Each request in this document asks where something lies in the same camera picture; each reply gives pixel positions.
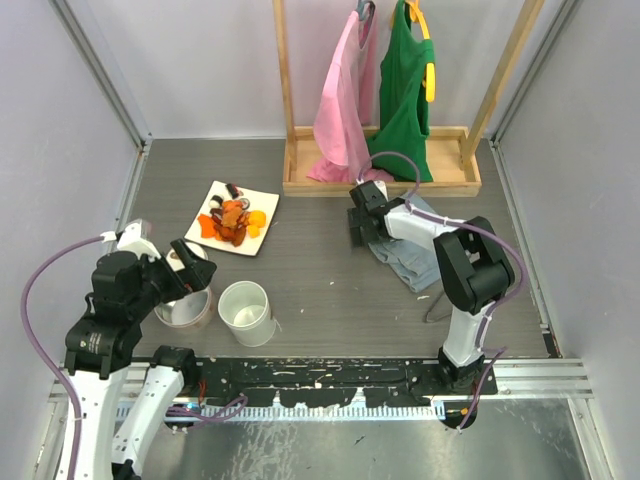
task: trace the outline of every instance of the wooden rack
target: wooden rack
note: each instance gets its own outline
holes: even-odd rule
[[[427,140],[427,152],[433,182],[420,184],[418,192],[421,196],[475,197],[478,195],[482,181],[476,162],[476,148],[513,73],[543,4],[544,0],[525,0],[471,130],[469,131],[467,127],[431,127],[431,135]],[[307,178],[307,173],[322,154],[313,138],[313,128],[296,127],[293,123],[284,0],[273,0],[273,10],[287,126],[282,179],[284,194],[295,197],[348,196],[349,190],[353,188],[350,183],[318,182]],[[375,127],[364,128],[365,135],[371,135],[376,130]],[[387,184],[387,189],[390,194],[396,195],[404,193],[413,186],[414,184],[410,182],[391,182]]]

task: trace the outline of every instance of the blue hanger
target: blue hanger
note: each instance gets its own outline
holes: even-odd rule
[[[376,8],[376,4],[373,3],[373,0],[358,0],[358,5],[356,5],[356,12],[358,12],[358,18],[360,21],[364,20],[364,7],[369,5],[370,15],[373,15],[373,11]]]

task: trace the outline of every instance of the gray wall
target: gray wall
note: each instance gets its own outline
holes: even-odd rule
[[[495,128],[562,0],[547,0]],[[271,0],[71,0],[98,25],[156,138],[282,136]],[[83,8],[88,3],[90,9]],[[378,61],[395,0],[376,0]],[[523,0],[422,2],[437,55],[432,125],[467,125],[482,102]],[[336,43],[356,0],[285,0],[297,125],[311,125]]]
[[[563,350],[620,471],[640,456],[640,3],[582,2],[502,147]]]
[[[0,65],[0,476],[26,479],[53,376],[23,333],[22,287],[51,254],[113,228],[136,157],[47,1],[0,2]],[[63,260],[33,291],[34,329],[57,361],[101,252]]]

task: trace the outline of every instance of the green shirt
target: green shirt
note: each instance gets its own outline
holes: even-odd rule
[[[399,0],[395,8],[389,50],[380,64],[380,131],[367,140],[367,146],[370,155],[384,151],[404,153],[418,167],[420,180],[432,182],[426,147],[429,104],[422,79],[427,63],[435,63],[433,42],[415,40],[404,0]],[[411,165],[398,157],[383,155],[374,159],[373,166],[399,181],[416,180]]]

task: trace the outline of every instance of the square plate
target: square plate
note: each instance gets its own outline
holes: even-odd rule
[[[216,240],[215,238],[202,238],[202,229],[200,228],[200,224],[198,223],[198,216],[200,214],[209,215],[211,208],[209,207],[209,200],[214,195],[220,195],[224,199],[229,199],[229,192],[227,191],[227,187],[222,182],[213,182],[211,188],[209,189],[209,193],[202,202],[202,206],[198,213],[196,213],[196,217],[193,220],[193,223],[189,227],[185,239],[190,240],[195,243],[199,243],[200,245],[204,245],[205,247],[215,248],[216,250],[223,250],[225,252],[238,253],[240,255],[247,255],[250,257],[255,257],[260,250],[260,246],[262,242],[264,242],[264,238],[267,235],[267,231],[271,226],[271,220],[273,220],[273,215],[276,212],[276,207],[278,206],[278,200],[280,200],[280,195],[275,193],[264,193],[264,192],[256,192],[255,190],[249,190],[247,188],[237,187],[238,190],[242,192],[242,197],[249,199],[249,211],[252,210],[262,210],[267,215],[267,224],[260,229],[260,235],[256,238],[251,238],[248,234],[244,237],[244,241],[242,245],[239,247],[234,247],[229,242],[222,242],[220,240]]]

